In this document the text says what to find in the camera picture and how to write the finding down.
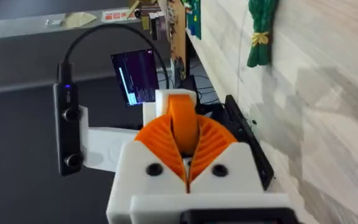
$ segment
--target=monitor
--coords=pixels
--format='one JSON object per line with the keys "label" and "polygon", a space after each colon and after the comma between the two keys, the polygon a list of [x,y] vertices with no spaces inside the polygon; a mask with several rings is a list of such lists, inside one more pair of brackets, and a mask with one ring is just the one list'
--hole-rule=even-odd
{"label": "monitor", "polygon": [[153,50],[137,50],[111,56],[127,106],[155,101],[158,77]]}

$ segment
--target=wood grain surface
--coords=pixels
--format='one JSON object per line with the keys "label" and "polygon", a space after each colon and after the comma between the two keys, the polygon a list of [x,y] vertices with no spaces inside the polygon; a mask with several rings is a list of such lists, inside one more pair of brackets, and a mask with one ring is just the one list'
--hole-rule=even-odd
{"label": "wood grain surface", "polygon": [[248,68],[246,0],[201,3],[190,39],[221,101],[232,94],[272,163],[269,191],[301,221],[358,223],[358,0],[281,0],[272,65]]}

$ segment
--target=orange mechanism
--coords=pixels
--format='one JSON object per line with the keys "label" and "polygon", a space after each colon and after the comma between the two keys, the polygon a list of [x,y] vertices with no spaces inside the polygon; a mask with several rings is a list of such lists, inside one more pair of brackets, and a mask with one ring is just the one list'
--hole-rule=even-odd
{"label": "orange mechanism", "polygon": [[[167,114],[151,121],[135,140],[145,144],[187,185],[236,142],[224,126],[197,115],[188,95],[169,96]],[[181,154],[193,155],[188,177]]]}

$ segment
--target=dark floor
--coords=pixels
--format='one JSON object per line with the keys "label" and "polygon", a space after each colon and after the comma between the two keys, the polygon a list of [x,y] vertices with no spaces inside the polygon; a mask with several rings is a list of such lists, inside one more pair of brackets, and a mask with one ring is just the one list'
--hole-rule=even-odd
{"label": "dark floor", "polygon": [[128,0],[0,0],[0,19],[128,6]]}
{"label": "dark floor", "polygon": [[[115,77],[81,82],[90,126],[138,126],[142,108],[126,108]],[[57,169],[52,87],[0,93],[0,224],[107,223],[114,174]]]}

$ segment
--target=green garland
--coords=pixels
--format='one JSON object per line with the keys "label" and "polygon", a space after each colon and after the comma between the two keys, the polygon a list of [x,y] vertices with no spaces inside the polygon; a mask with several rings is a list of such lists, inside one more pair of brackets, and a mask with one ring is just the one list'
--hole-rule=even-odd
{"label": "green garland", "polygon": [[254,18],[254,34],[248,67],[270,63],[268,44],[276,4],[277,0],[249,0],[249,11]]}

